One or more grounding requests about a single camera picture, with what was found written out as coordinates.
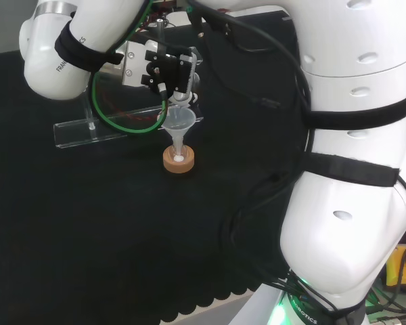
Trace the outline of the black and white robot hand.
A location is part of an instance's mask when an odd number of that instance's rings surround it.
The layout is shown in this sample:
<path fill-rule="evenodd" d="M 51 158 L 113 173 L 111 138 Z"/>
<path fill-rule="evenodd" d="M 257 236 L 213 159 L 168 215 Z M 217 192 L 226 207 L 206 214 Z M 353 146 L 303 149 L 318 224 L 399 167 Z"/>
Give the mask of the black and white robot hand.
<path fill-rule="evenodd" d="M 174 49 L 149 40 L 145 44 L 145 60 L 148 64 L 141 76 L 142 85 L 159 93 L 155 79 L 155 70 L 158 69 L 171 103 L 189 107 L 197 102 L 200 77 L 196 67 L 203 59 L 195 47 Z"/>

